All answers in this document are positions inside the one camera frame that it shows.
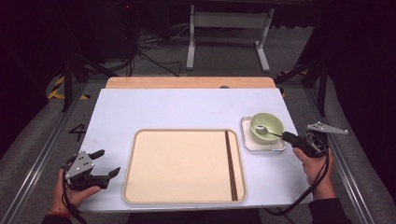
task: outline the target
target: metal bracket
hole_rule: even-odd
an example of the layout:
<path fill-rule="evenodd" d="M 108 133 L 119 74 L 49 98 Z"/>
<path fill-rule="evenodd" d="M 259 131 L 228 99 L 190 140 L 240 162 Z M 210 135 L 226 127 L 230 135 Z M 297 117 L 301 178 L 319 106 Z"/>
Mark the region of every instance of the metal bracket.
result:
<path fill-rule="evenodd" d="M 309 124 L 308 126 L 306 126 L 306 129 L 317 131 L 317 132 L 320 132 L 320 133 L 348 134 L 347 130 L 337 129 L 337 128 L 334 128 L 334 127 L 332 127 L 330 125 L 320 123 L 320 121 L 318 121 L 318 123 Z"/>
<path fill-rule="evenodd" d="M 93 169 L 93 166 L 94 164 L 91 157 L 87 154 L 87 152 L 81 151 L 67 172 L 65 179 L 69 182 L 70 179 L 79 179 L 83 175 L 89 175 Z"/>

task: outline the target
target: table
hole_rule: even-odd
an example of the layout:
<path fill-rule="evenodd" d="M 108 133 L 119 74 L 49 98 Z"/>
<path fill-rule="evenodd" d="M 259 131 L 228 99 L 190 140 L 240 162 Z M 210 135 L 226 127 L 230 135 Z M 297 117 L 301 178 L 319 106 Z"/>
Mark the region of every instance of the table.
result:
<path fill-rule="evenodd" d="M 219 89 L 220 86 L 230 89 Z M 269 77 L 111 78 L 100 93 L 81 149 L 89 153 L 99 149 L 106 151 L 103 158 L 95 160 L 94 175 L 105 175 L 119 166 L 121 169 L 108 189 L 88 199 L 81 210 L 152 212 L 293 203 L 308 185 L 290 145 L 281 152 L 250 151 L 243 143 L 241 118 L 259 112 L 276 115 L 283 121 L 285 130 L 296 133 L 280 91 Z M 122 199 L 122 188 L 134 134 L 143 128 L 191 127 L 235 131 L 244 166 L 246 199 L 239 203 L 126 203 Z M 304 203 L 311 200 L 308 196 Z"/>

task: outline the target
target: spoon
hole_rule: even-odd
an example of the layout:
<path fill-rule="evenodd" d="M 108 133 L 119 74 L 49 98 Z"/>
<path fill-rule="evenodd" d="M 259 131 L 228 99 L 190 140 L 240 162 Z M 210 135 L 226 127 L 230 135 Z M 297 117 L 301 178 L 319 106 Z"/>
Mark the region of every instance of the spoon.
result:
<path fill-rule="evenodd" d="M 268 131 L 268 129 L 265 128 L 265 127 L 262 126 L 262 125 L 257 125 L 257 126 L 256 126 L 256 132 L 257 132 L 257 133 L 260 133 L 260 134 L 270 133 L 270 132 Z M 276 134 L 276 133 L 270 133 L 270 134 L 275 135 L 275 136 L 278 136 L 278 137 L 282 137 L 281 135 Z"/>

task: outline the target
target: cable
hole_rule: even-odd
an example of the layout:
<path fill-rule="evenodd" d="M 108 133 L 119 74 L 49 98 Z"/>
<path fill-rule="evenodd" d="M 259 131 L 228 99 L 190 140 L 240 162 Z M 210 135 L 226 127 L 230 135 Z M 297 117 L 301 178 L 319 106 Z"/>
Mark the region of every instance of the cable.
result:
<path fill-rule="evenodd" d="M 62 175 L 62 189 L 63 189 L 63 194 L 62 194 L 62 203 L 64 206 L 69 210 L 70 215 L 74 217 L 79 223 L 81 224 L 88 224 L 87 221 L 80 216 L 81 212 L 72 204 L 69 202 L 69 198 L 67 197 L 67 189 L 66 188 L 66 181 L 65 181 L 65 176 L 66 176 L 66 170 L 67 170 L 67 165 L 68 163 L 66 162 L 63 166 L 63 175 Z"/>
<path fill-rule="evenodd" d="M 129 72 L 128 72 L 128 67 L 126 68 L 126 71 L 125 71 L 125 74 L 127 74 L 128 77 L 131 77 L 132 72 L 134 71 L 134 65 L 132 65 L 132 64 L 134 64 L 134 58 L 132 59 L 131 62 L 129 62 L 129 68 L 130 68 Z"/>
<path fill-rule="evenodd" d="M 312 193 L 315 188 L 318 186 L 318 184 L 323 180 L 323 178 L 326 176 L 328 170 L 329 170 L 329 166 L 330 166 L 330 157 L 329 157 L 329 149 L 327 149 L 325 146 L 325 144 L 318 139 L 317 137 L 315 137 L 317 141 L 319 141 L 319 143 L 322 145 L 323 148 L 325 148 L 325 157 L 326 160 L 323 163 L 323 166 L 320 168 L 320 171 L 318 172 L 318 175 L 316 176 L 314 183 L 293 203 L 291 204 L 288 208 L 286 208 L 283 211 L 280 212 L 273 212 L 267 208 L 264 208 L 264 210 L 266 212 L 268 212 L 269 214 L 273 215 L 273 216 L 285 216 L 287 213 L 289 213 L 291 210 L 293 210 L 300 202 L 303 201 L 303 199 L 308 196 L 310 193 Z"/>
<path fill-rule="evenodd" d="M 162 66 L 161 63 L 157 63 L 157 62 L 155 62 L 154 60 L 152 60 L 152 59 L 151 59 L 148 55 L 146 55 L 145 53 L 138 51 L 137 54 L 138 54 L 142 59 L 157 64 L 158 66 L 160 66 L 161 68 L 165 69 L 166 71 L 172 73 L 173 75 L 175 75 L 175 76 L 177 76 L 177 77 L 180 76 L 181 62 L 173 62 L 173 63 L 179 63 L 178 74 L 176 74 L 176 73 L 173 72 L 172 70 L 170 70 L 170 69 L 168 69 L 168 68 Z"/>
<path fill-rule="evenodd" d="M 284 217 L 289 223 L 295 224 L 294 221 L 291 220 L 291 218 L 290 218 L 288 215 L 284 215 L 283 217 Z"/>
<path fill-rule="evenodd" d="M 180 32 L 178 32 L 176 35 L 172 36 L 169 40 L 165 40 L 161 37 L 155 37 L 155 36 L 148 38 L 148 36 L 151 35 L 150 33 L 142 34 L 138 37 L 137 43 L 138 43 L 139 48 L 145 49 L 145 50 L 162 49 L 163 47 L 165 47 L 171 43 L 175 43 L 180 39 L 188 40 L 187 38 L 184 38 L 181 36 L 189 28 L 190 28 L 189 25 L 186 26 Z"/>
<path fill-rule="evenodd" d="M 106 67 L 106 69 L 107 69 L 108 71 L 111 71 L 111 72 L 119 71 L 119 70 L 121 70 L 122 68 L 128 66 L 128 65 L 130 64 L 131 60 L 133 60 L 133 57 L 128 57 L 128 60 L 127 60 L 126 62 L 121 63 L 121 64 L 119 64 L 119 65 L 116 65 L 116 66 L 114 66 L 114 67 Z M 96 70 L 96 69 L 92 69 L 92 68 L 89 68 L 89 67 L 84 67 L 84 68 L 85 68 L 85 70 L 86 70 L 87 72 L 89 72 L 89 73 L 91 73 L 91 74 L 102 74 L 102 72 L 100 72 L 100 71 L 98 71 L 98 70 Z"/>

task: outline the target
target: sleeve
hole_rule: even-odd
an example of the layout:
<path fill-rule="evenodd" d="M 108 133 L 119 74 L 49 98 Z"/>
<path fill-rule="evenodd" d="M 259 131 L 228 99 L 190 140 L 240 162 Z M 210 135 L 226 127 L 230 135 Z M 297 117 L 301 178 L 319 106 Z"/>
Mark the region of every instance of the sleeve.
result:
<path fill-rule="evenodd" d="M 46 215 L 43 218 L 41 224 L 71 224 L 72 222 L 66 217 L 60 217 L 56 215 Z"/>
<path fill-rule="evenodd" d="M 346 216 L 338 198 L 313 201 L 309 204 L 312 224 L 349 224 L 352 221 Z"/>

